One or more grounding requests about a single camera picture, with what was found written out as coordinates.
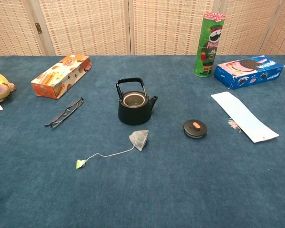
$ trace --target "green can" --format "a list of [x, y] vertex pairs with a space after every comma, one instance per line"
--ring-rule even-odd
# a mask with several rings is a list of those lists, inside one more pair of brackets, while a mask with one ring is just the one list
[[219, 13], [206, 13], [204, 15], [193, 69], [195, 75], [210, 76], [225, 18], [226, 15]]

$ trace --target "eyeglasses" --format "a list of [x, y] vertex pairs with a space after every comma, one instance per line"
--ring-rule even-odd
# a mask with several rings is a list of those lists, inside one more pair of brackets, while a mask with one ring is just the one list
[[73, 114], [84, 102], [84, 99], [81, 97], [73, 102], [71, 102], [66, 109], [56, 116], [50, 123], [45, 124], [45, 127], [56, 128], [61, 125], [71, 114]]

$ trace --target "teapot handle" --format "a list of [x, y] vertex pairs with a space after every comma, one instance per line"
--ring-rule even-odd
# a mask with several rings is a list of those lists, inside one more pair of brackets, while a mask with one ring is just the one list
[[140, 77], [130, 77], [130, 78], [120, 79], [116, 82], [117, 92], [118, 92], [118, 95], [119, 95], [119, 98], [121, 101], [123, 100], [123, 94], [120, 90], [119, 84], [126, 83], [126, 82], [139, 82], [143, 88], [144, 95], [147, 97], [147, 93], [146, 93], [146, 90], [144, 88], [143, 80]]

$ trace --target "teapot lid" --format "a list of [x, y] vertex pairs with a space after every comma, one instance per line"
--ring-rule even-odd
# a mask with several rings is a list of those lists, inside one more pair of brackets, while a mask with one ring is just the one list
[[207, 126], [200, 120], [187, 120], [184, 123], [184, 132], [191, 138], [201, 138], [207, 134]]

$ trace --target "cracker box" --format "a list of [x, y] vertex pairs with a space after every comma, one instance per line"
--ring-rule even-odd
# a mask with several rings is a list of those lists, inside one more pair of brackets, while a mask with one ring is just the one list
[[214, 77], [232, 90], [278, 79], [284, 67], [268, 56], [257, 56], [218, 64]]
[[68, 55], [31, 81], [37, 96], [59, 99], [90, 70], [89, 56]]

